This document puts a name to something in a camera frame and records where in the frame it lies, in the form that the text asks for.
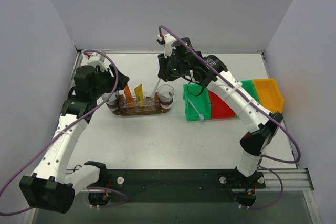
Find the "dark smoked plastic cup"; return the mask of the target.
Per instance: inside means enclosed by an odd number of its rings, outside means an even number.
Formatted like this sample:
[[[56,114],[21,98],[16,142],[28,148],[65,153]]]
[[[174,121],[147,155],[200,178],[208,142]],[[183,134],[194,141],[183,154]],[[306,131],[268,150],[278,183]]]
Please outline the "dark smoked plastic cup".
[[[120,97],[120,93],[119,91],[116,91],[112,94],[112,96],[106,102],[106,105],[111,112],[114,112],[119,108],[119,97]]]

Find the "orange toothpaste tube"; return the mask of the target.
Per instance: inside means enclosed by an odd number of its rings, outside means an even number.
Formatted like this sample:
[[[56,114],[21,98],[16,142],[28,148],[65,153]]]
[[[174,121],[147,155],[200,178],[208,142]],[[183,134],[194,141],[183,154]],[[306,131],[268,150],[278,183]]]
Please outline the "orange toothpaste tube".
[[[130,108],[133,108],[134,107],[134,99],[133,99],[133,96],[130,92],[130,88],[129,88],[128,85],[125,86],[124,95],[125,95],[126,102],[127,102],[128,106]]]

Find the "yellow toothpaste tube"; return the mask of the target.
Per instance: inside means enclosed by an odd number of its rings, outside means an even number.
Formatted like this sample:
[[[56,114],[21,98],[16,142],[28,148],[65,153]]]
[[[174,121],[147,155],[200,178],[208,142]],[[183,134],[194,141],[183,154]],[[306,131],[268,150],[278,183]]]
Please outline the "yellow toothpaste tube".
[[[136,100],[139,107],[143,107],[144,105],[144,97],[143,97],[143,86],[142,84],[138,85],[134,88],[134,93],[136,95]]]

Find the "white toothbrush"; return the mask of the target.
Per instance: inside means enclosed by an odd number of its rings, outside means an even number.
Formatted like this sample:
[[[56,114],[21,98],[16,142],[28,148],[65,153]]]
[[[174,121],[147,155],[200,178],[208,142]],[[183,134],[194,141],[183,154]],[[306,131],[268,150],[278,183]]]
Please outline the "white toothbrush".
[[[155,85],[155,87],[154,87],[154,89],[153,89],[153,91],[152,91],[152,93],[151,93],[151,95],[150,95],[150,98],[151,98],[151,99],[154,99],[154,98],[155,98],[155,94],[156,94],[156,92],[157,92],[157,89],[158,89],[158,86],[159,86],[159,84],[160,84],[160,81],[161,81],[161,79],[158,79],[158,81],[157,81],[157,83],[156,83],[156,85]]]

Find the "clear acrylic toothbrush holder rack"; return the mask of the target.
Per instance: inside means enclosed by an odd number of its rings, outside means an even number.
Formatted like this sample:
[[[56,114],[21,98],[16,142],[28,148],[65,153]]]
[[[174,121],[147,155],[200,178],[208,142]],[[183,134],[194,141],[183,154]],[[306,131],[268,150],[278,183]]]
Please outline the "clear acrylic toothbrush holder rack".
[[[119,109],[124,113],[140,113],[151,112],[160,108],[160,103],[157,97],[152,98],[151,92],[143,92],[143,105],[138,104],[138,99],[135,93],[131,93],[133,97],[133,105],[129,105],[124,93],[119,96]]]

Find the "light blue toothbrush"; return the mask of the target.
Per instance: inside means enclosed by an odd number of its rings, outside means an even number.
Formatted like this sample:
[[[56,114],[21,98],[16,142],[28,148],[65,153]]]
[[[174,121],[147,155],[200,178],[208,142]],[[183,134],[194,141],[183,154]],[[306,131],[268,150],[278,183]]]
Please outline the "light blue toothbrush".
[[[198,114],[198,119],[203,122],[204,121],[204,116],[199,112],[199,110],[196,108],[196,106],[193,104],[193,102],[191,101],[190,98],[187,98],[187,101],[189,103],[189,105],[196,111],[196,113]]]

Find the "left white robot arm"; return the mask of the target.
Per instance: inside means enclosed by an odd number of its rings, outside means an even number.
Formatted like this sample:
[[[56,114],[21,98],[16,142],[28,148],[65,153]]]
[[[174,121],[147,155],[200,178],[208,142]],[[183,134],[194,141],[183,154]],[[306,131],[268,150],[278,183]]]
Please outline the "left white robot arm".
[[[112,65],[82,66],[76,69],[74,86],[70,89],[59,118],[55,141],[30,176],[23,176],[19,187],[30,207],[66,213],[75,195],[88,186],[105,188],[111,182],[106,165],[86,162],[79,170],[66,175],[74,148],[97,108],[103,94],[123,90],[129,77]]]

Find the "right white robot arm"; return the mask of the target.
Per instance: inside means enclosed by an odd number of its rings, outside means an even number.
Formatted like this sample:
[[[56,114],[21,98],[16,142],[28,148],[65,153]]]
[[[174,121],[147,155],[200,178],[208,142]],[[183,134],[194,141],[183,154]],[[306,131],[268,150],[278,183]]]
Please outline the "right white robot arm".
[[[191,53],[189,38],[177,41],[166,34],[158,36],[157,41],[164,46],[164,52],[158,55],[160,79],[171,82],[183,78],[201,85],[224,101],[247,127],[248,132],[240,140],[243,154],[236,169],[245,177],[252,176],[283,120],[282,114],[272,113],[258,103],[218,57],[203,57],[200,51]]]

